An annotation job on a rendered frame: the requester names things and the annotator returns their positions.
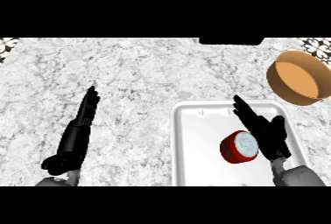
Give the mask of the white rectangular tray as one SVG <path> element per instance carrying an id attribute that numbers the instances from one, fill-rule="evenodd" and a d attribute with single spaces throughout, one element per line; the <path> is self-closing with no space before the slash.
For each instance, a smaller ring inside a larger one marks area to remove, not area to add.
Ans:
<path id="1" fill-rule="evenodd" d="M 271 162 L 259 156 L 232 164 L 222 140 L 245 127 L 234 101 L 182 101 L 170 112 L 172 184 L 175 186 L 272 186 Z"/>

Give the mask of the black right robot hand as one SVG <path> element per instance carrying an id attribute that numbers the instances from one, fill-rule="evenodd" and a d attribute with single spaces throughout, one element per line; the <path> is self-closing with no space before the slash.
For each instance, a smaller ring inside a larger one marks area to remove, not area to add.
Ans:
<path id="1" fill-rule="evenodd" d="M 269 161 L 278 158 L 290 158 L 291 152 L 285 143 L 287 131 L 285 131 L 285 118 L 278 115 L 272 121 L 257 115 L 244 101 L 244 99 L 234 96 L 234 113 L 238 116 L 244 127 L 251 133 L 260 152 Z"/>

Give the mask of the red can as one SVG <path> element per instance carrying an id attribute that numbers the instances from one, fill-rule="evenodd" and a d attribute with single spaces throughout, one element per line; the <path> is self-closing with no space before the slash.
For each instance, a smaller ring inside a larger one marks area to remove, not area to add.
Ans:
<path id="1" fill-rule="evenodd" d="M 220 143 L 223 159 L 231 164 L 253 161 L 259 154 L 259 145 L 254 136 L 244 130 L 237 130 Z"/>

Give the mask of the orange-brown round pot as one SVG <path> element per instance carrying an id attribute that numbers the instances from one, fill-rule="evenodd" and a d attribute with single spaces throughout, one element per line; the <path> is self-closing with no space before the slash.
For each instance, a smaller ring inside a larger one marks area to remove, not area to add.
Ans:
<path id="1" fill-rule="evenodd" d="M 294 105 L 308 106 L 331 97 L 331 69 L 306 52 L 282 52 L 266 79 L 277 95 Z"/>

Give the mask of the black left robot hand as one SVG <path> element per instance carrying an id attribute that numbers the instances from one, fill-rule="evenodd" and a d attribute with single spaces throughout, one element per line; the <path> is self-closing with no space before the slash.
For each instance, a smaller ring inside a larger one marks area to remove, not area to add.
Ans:
<path id="1" fill-rule="evenodd" d="M 80 103 L 77 117 L 70 121 L 61 137 L 56 154 L 42 163 L 42 169 L 53 176 L 81 168 L 89 150 L 90 126 L 99 104 L 99 92 L 87 89 Z"/>

